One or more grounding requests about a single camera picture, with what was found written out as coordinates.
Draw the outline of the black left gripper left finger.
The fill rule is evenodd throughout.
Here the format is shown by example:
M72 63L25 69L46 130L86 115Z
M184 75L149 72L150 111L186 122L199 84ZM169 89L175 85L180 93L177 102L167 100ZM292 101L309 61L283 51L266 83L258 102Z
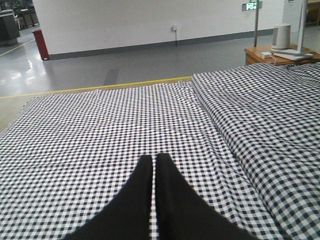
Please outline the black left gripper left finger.
M148 240L153 163L142 155L117 195L95 217L66 240Z

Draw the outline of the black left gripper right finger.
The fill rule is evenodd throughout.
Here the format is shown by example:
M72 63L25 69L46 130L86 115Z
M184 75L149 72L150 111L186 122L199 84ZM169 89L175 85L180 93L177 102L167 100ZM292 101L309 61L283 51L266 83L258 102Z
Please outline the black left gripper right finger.
M168 153L156 156L155 204L162 240L253 240L214 211L187 183Z

